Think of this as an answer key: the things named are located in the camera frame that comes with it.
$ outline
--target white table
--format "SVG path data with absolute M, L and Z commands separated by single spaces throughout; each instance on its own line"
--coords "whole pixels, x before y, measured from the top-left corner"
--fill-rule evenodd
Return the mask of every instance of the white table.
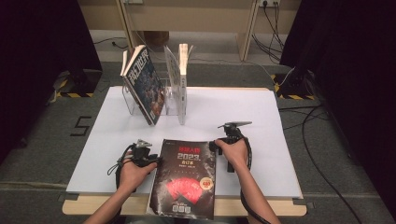
M 116 190 L 115 176 L 107 175 L 107 170 L 116 163 L 123 150 L 137 139 L 150 142 L 151 153 L 160 154 L 164 138 L 214 140 L 225 136 L 223 129 L 218 127 L 229 121 L 252 121 L 240 127 L 252 147 L 251 173 L 276 213 L 280 216 L 303 216 L 306 206 L 293 203 L 303 197 L 283 134 L 274 93 L 266 89 L 229 88 L 188 88 L 186 124 L 179 125 L 177 116 L 161 116 L 156 126 L 148 126 L 143 115 L 130 115 L 121 87 L 110 88 L 66 190 L 78 193 L 79 197 L 76 201 L 66 200 L 64 212 L 94 212 Z M 215 216 L 246 214 L 239 202 L 237 176 L 227 173 L 226 167 L 227 161 L 223 156 L 218 156 Z M 127 201 L 122 214 L 144 214 L 153 177 L 154 172 Z M 220 211 L 216 204 L 234 206 L 234 211 Z

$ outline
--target human hand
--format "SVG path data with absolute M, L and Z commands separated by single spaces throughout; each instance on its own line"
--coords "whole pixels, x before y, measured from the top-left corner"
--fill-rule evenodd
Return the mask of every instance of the human hand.
M 157 167 L 157 162 L 153 162 L 145 167 L 138 167 L 129 159 L 125 159 L 123 162 L 124 164 L 120 173 L 119 189 L 125 189 L 131 193 L 140 186 L 146 176 Z
M 215 140 L 215 144 L 221 147 L 225 158 L 235 170 L 239 167 L 247 166 L 248 148 L 245 139 L 241 138 L 231 145 L 225 143 L 221 139 L 217 139 Z

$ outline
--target black curtain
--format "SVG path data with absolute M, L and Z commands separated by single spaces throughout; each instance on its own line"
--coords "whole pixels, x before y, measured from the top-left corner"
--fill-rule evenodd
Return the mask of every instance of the black curtain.
M 315 73 L 347 149 L 396 219 L 395 8 L 302 0 L 280 63 Z
M 0 6 L 0 162 L 25 137 L 68 70 L 102 70 L 76 0 L 2 1 Z

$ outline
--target red graphic on book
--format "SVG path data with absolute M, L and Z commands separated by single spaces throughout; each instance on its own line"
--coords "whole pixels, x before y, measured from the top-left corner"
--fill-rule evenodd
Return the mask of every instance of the red graphic on book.
M 193 178 L 181 177 L 166 184 L 168 192 L 176 200 L 179 195 L 196 204 L 202 196 L 203 190 L 200 183 Z

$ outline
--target power outlet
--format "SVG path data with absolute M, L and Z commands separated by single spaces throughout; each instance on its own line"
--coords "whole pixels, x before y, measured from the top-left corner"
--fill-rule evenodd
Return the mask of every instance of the power outlet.
M 125 2 L 132 5 L 143 5 L 143 0 L 125 0 Z
M 279 7 L 280 4 L 280 0 L 260 0 L 260 4 L 259 7 L 263 7 L 264 6 L 264 1 L 267 2 L 267 7 L 275 7 L 276 4 Z

